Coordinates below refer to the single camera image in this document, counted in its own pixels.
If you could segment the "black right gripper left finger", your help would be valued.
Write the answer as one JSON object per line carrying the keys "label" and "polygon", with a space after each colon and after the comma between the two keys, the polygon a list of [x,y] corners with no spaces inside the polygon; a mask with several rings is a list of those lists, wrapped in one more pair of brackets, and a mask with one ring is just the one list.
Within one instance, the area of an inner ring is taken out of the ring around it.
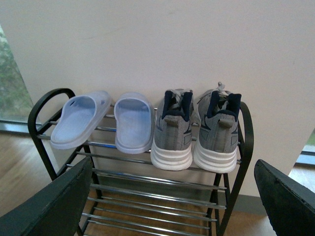
{"label": "black right gripper left finger", "polygon": [[90,191],[92,162],[84,158],[0,218],[2,236],[72,236]]}

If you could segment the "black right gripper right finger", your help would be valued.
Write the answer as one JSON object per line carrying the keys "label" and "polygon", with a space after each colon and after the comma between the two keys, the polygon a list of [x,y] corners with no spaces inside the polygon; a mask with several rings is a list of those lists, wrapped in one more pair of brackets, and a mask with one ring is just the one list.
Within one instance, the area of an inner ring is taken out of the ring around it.
{"label": "black right gripper right finger", "polygon": [[255,164],[254,178],[276,235],[315,234],[314,192],[261,159]]}

